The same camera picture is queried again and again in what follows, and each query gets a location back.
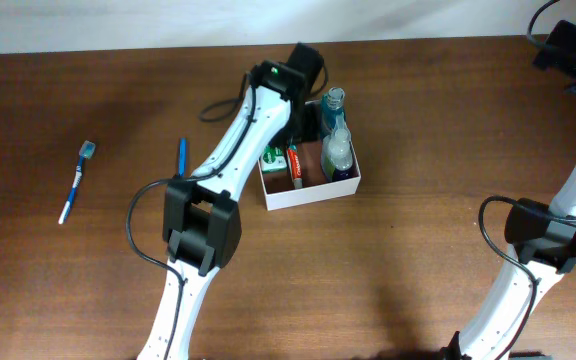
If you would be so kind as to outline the teal mouthwash bottle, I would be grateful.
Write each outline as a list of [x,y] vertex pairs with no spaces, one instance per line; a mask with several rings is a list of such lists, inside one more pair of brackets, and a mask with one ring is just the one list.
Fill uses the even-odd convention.
[[323,140],[335,129],[338,116],[345,116],[345,91],[340,87],[330,88],[320,102],[320,131],[319,137]]

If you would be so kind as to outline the green red toothpaste tube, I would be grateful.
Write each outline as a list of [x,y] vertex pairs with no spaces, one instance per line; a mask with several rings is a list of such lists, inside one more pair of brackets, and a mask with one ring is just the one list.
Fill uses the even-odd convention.
[[286,148],[286,156],[288,159],[290,175],[294,188],[301,189],[303,187],[302,171],[297,147],[294,144],[291,144]]

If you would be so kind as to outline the white cardboard box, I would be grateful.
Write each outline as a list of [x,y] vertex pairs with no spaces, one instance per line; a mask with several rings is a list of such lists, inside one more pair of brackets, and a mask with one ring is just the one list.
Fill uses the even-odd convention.
[[[335,129],[341,127],[347,128],[350,131],[345,117],[338,116]],[[303,187],[301,189],[294,188],[286,156],[287,147],[282,147],[288,165],[287,170],[263,174],[260,169],[263,195],[267,210],[272,211],[295,207],[308,203],[349,196],[356,193],[361,181],[361,171],[352,144],[352,135],[351,150],[354,164],[352,167],[351,177],[336,182],[328,182],[321,167],[323,140],[315,140],[313,142],[304,142],[294,145],[297,147],[301,165]]]

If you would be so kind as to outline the clear blue spray bottle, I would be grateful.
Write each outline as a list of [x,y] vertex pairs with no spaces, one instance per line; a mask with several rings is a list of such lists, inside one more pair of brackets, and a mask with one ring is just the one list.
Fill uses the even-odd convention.
[[327,181],[350,178],[353,164],[350,131],[344,127],[335,129],[323,139],[321,167]]

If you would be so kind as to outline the green soap packet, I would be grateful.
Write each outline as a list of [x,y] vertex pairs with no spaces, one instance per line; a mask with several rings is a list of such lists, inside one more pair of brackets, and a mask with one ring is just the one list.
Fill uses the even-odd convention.
[[260,169],[263,174],[287,170],[287,161],[281,147],[266,146],[260,157]]

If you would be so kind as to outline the blue disposable razor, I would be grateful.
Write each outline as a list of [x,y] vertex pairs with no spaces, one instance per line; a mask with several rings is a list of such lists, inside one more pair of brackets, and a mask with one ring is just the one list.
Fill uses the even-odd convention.
[[187,140],[185,138],[179,139],[178,144],[178,159],[177,159],[177,175],[183,177],[186,170],[187,158]]

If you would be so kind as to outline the blue white toothbrush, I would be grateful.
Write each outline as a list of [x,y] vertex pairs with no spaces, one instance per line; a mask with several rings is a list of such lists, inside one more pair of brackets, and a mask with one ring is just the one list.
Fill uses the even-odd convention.
[[76,169],[75,169],[74,180],[73,180],[69,195],[67,197],[67,200],[66,200],[64,207],[62,209],[62,212],[60,213],[60,216],[58,219],[59,225],[63,225],[69,216],[69,213],[71,211],[71,208],[72,208],[72,205],[74,203],[74,199],[75,199],[75,196],[77,193],[77,189],[78,189],[79,184],[81,182],[81,179],[83,177],[84,163],[87,159],[90,159],[93,156],[95,149],[96,149],[96,145],[93,142],[86,140],[82,144],[82,146],[79,150],[78,162],[77,162]]

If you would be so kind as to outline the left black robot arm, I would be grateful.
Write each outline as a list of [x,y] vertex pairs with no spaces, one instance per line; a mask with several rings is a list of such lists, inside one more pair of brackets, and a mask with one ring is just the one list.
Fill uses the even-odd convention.
[[166,281],[141,359],[186,359],[203,299],[241,239],[238,201],[264,149],[314,139],[317,124],[304,112],[327,77],[323,56],[298,43],[285,62],[265,60],[244,75],[236,116],[208,158],[188,177],[175,175],[142,187],[135,198],[164,186],[162,238]]

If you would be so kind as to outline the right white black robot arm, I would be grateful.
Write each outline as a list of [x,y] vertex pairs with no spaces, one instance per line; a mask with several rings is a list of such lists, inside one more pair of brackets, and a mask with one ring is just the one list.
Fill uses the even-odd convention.
[[[539,47],[536,67],[554,67],[576,80],[576,24],[559,21]],[[576,91],[576,82],[568,89]],[[492,202],[512,206],[504,229],[506,251],[485,229],[484,211]],[[491,196],[482,202],[477,222],[504,264],[478,313],[455,332],[438,359],[553,359],[538,351],[512,354],[512,348],[537,304],[576,265],[576,165],[549,205]]]

